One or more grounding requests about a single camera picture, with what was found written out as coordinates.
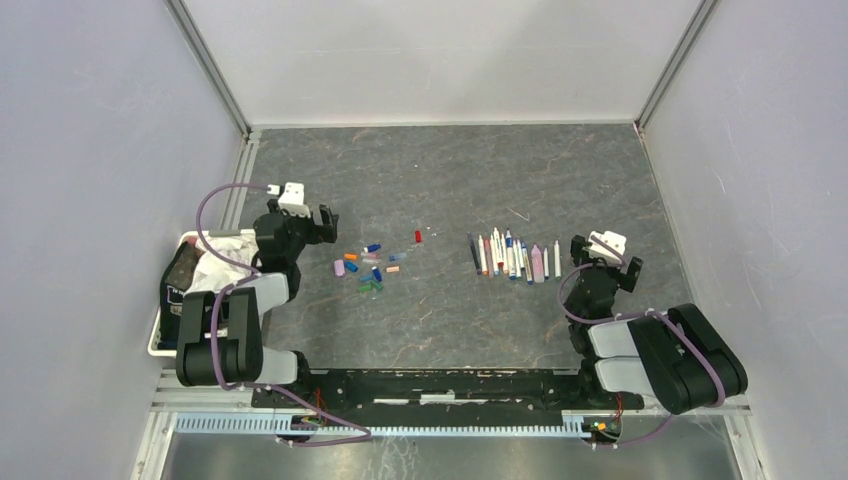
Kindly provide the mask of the dark blue capped marker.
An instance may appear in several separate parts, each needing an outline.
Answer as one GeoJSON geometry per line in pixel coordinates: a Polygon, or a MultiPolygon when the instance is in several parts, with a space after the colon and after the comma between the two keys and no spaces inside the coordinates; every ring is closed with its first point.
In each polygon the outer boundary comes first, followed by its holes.
{"type": "Polygon", "coordinates": [[[550,278],[550,266],[549,266],[549,249],[548,247],[544,247],[542,254],[542,271],[543,271],[543,279],[547,281],[550,278]]]}

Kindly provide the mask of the pink highlighter cap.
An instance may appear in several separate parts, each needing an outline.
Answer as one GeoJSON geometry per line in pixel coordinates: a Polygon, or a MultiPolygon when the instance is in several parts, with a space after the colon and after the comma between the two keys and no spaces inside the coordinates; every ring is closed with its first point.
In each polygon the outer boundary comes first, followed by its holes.
{"type": "Polygon", "coordinates": [[[333,262],[333,272],[336,277],[344,277],[346,275],[345,261],[337,259],[333,262]]]}

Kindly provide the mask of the orange marker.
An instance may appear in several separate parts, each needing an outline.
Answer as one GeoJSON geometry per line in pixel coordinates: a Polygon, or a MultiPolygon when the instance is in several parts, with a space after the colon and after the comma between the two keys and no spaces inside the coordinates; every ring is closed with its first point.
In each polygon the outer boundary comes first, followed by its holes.
{"type": "Polygon", "coordinates": [[[509,275],[508,260],[506,258],[505,238],[502,232],[496,232],[497,249],[498,249],[498,266],[504,276],[509,275]]]}

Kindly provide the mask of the pink white marker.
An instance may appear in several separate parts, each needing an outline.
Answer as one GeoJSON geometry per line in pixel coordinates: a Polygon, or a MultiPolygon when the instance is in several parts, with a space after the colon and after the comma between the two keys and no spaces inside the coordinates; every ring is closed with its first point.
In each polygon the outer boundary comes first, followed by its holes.
{"type": "Polygon", "coordinates": [[[485,237],[484,240],[483,240],[483,244],[484,244],[484,255],[485,255],[486,267],[487,267],[486,275],[490,278],[493,278],[495,276],[495,272],[496,272],[496,265],[495,265],[494,260],[493,260],[490,238],[485,237]]]}

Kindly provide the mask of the white long nib marker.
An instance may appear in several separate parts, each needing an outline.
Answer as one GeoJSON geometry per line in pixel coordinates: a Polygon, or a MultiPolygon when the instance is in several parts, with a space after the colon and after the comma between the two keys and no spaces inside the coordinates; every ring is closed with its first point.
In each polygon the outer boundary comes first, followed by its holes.
{"type": "Polygon", "coordinates": [[[479,260],[480,260],[481,274],[483,276],[486,276],[486,275],[489,274],[485,240],[486,239],[482,235],[478,235],[479,260]]]}

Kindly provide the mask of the dark navy thin pen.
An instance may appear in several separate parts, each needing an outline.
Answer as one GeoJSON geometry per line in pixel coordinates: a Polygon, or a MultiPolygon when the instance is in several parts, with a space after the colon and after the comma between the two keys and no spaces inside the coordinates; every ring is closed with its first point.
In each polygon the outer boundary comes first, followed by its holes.
{"type": "Polygon", "coordinates": [[[470,253],[471,253],[471,256],[472,256],[472,261],[473,261],[473,265],[474,265],[474,268],[475,268],[475,273],[477,275],[481,275],[482,274],[482,266],[481,266],[481,262],[480,262],[478,249],[477,249],[477,242],[476,242],[475,237],[473,236],[473,234],[471,232],[467,233],[467,241],[468,241],[470,253]]]}

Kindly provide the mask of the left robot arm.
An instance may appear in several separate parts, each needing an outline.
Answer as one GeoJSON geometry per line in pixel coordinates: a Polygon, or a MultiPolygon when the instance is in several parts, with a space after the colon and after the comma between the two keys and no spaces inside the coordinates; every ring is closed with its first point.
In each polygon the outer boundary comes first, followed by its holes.
{"type": "Polygon", "coordinates": [[[297,296],[297,260],[304,248],[337,241],[339,215],[325,204],[319,213],[319,220],[312,213],[298,216],[271,201],[269,212],[253,224],[258,251],[251,257],[251,275],[230,282],[224,295],[206,290],[184,297],[176,343],[182,385],[276,384],[276,394],[290,407],[312,399],[305,357],[265,347],[262,321],[297,296]]]}

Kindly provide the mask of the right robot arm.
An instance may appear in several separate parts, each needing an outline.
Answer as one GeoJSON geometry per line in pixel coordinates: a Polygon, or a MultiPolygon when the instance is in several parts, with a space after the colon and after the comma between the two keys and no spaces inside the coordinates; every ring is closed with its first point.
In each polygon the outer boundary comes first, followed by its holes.
{"type": "Polygon", "coordinates": [[[589,374],[577,382],[580,400],[602,408],[617,393],[635,394],[680,415],[744,394],[745,367],[695,304],[613,311],[617,293],[635,290],[643,266],[625,250],[625,237],[611,231],[571,240],[574,269],[557,296],[572,345],[588,361],[589,374]]]}

